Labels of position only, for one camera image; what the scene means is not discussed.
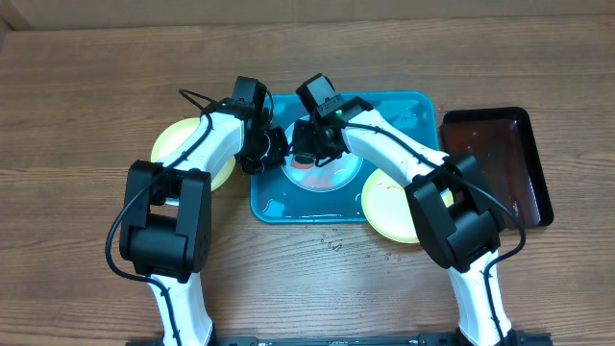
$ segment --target table surface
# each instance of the table surface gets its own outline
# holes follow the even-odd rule
[[[550,332],[558,345],[614,344],[613,33],[613,16],[9,33],[0,55],[0,344],[160,336],[149,288],[114,276],[103,256],[128,167],[149,159],[168,125],[198,115],[178,88],[222,98],[245,75],[291,93],[317,72],[339,91],[421,90],[438,121],[454,109],[528,110],[555,221],[529,231],[526,249],[499,266],[506,312],[516,329]],[[220,335],[455,328],[448,274],[420,246],[366,224],[264,224],[237,169],[212,202],[202,280]],[[343,248],[329,249],[324,235]],[[503,234],[502,249],[517,241]]]

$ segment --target teal tray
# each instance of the teal tray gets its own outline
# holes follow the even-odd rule
[[[396,129],[432,149],[439,150],[433,103],[417,91],[347,92],[345,99],[358,96],[368,101]],[[286,129],[308,115],[297,95],[273,95],[274,126]],[[267,223],[363,222],[360,194],[376,166],[364,160],[347,185],[330,192],[313,192],[296,186],[281,168],[252,176],[250,206]]]

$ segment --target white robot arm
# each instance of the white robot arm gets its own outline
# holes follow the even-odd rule
[[[404,135],[387,123],[376,110],[359,113],[352,118],[352,123],[386,130],[438,165],[443,164],[443,159],[448,156],[446,153],[432,150]],[[409,185],[414,177],[427,176],[433,170],[388,136],[354,127],[344,128],[342,135],[352,154],[369,160],[401,186]],[[487,252],[475,260],[470,265],[470,270],[465,273],[460,273],[452,267],[448,269],[459,306],[459,329],[474,345],[496,345],[500,342],[500,336],[487,302],[482,276],[487,263],[497,256],[498,251]],[[491,268],[489,273],[492,276],[490,284],[494,305],[502,331],[506,335],[512,326],[504,313],[496,268]]]
[[[148,184],[149,198],[139,197],[126,213],[120,254],[133,262],[137,274],[168,291],[171,313],[160,287],[149,284],[164,326],[163,345],[205,346],[214,337],[200,275],[210,246],[210,181],[231,156],[249,174],[284,163],[287,140],[281,128],[270,126],[265,93],[258,80],[238,77],[233,97],[204,108],[199,126],[179,148],[158,163],[137,161],[129,170],[125,204]],[[161,171],[172,164],[168,173]],[[159,174],[164,176],[152,185]],[[149,205],[160,204],[178,207],[177,219],[149,211]]]

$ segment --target yellow paper plate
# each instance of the yellow paper plate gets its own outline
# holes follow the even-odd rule
[[[453,194],[446,190],[442,199],[448,207]],[[404,188],[377,169],[367,178],[361,192],[361,206],[367,221],[381,235],[403,243],[418,243]]]
[[[199,127],[201,123],[201,119],[196,118],[188,118],[182,121],[178,121],[175,124],[169,126],[164,130],[158,139],[156,139],[156,143],[154,143],[154,148],[152,148],[152,156],[150,161],[156,162],[160,158],[164,158],[165,156],[171,154],[175,149],[179,148],[182,143]],[[224,165],[220,172],[213,178],[211,181],[211,190],[214,191],[218,187],[220,187],[224,182],[229,179],[231,173],[233,173],[235,160],[234,158],[230,158]]]

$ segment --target disc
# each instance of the disc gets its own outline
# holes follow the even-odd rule
[[[192,135],[194,130],[199,127],[200,123],[200,118],[188,118],[178,121],[166,128],[166,130],[160,134],[158,139],[156,139],[156,143],[154,143],[150,161],[156,162],[160,158],[164,158],[179,148],[180,145],[182,145],[182,143],[184,143],[184,141]],[[226,163],[224,163],[222,169],[220,169],[218,174],[211,181],[212,191],[220,187],[227,181],[227,179],[229,179],[231,173],[233,173],[234,163],[234,158],[230,158],[226,161]]]
[[[292,138],[294,128],[293,123],[286,129],[286,138]],[[296,186],[313,192],[329,192],[345,186],[357,175],[363,163],[362,158],[346,153],[324,167],[312,166],[308,169],[299,168],[301,165],[297,164],[297,167],[294,167],[292,156],[286,156],[285,159],[286,164],[282,167],[282,171],[286,178]]]
[[[453,194],[447,189],[442,199],[448,207],[453,203]],[[381,235],[403,243],[419,242],[404,188],[380,169],[367,178],[361,206],[367,221]]]

